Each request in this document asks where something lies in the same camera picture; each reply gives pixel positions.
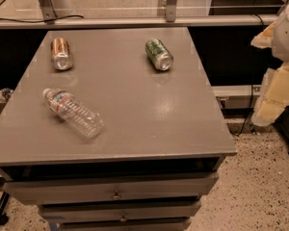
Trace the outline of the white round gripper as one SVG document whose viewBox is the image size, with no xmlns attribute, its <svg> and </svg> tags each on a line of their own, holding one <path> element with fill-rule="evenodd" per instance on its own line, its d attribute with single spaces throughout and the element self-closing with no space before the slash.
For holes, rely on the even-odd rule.
<svg viewBox="0 0 289 231">
<path fill-rule="evenodd" d="M 275 58 L 289 62 L 289 4 L 271 23 L 255 36 L 252 46 L 271 48 Z M 256 100 L 251 122 L 256 126 L 268 126 L 289 106 L 289 63 L 283 63 L 278 69 L 269 68 L 264 74 L 260 87 L 260 96 Z"/>
</svg>

